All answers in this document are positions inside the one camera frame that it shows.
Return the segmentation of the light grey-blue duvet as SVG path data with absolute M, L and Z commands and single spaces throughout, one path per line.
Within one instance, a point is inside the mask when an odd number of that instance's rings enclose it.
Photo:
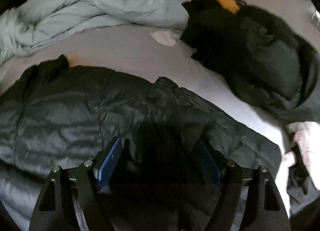
M 1 64 L 83 31 L 134 23 L 184 29 L 184 0 L 31 0 L 1 15 Z

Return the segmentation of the wall lamp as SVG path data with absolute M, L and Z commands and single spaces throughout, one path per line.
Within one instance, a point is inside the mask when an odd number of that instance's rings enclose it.
M 320 26 L 320 13 L 317 9 L 315 9 L 311 15 L 311 23 L 316 27 Z

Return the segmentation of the dark green fur-hood parka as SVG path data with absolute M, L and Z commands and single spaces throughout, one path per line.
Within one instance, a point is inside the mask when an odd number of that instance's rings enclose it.
M 319 53 L 283 19 L 244 2 L 235 13 L 217 0 L 183 6 L 181 40 L 239 99 L 284 124 L 319 122 Z

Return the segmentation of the pink floral cloth right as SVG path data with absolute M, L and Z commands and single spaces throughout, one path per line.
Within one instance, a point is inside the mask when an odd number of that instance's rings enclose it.
M 295 122 L 286 128 L 293 134 L 293 146 L 298 145 L 303 165 L 319 190 L 319 123 Z

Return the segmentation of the black down puffer jacket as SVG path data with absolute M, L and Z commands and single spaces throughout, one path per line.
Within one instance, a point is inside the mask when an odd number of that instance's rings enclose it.
M 102 195 L 117 230 L 203 230 L 219 191 L 197 142 L 276 175 L 280 149 L 168 78 L 151 83 L 60 56 L 28 68 L 1 95 L 1 201 L 28 230 L 52 167 L 77 167 L 121 137 L 125 149 Z

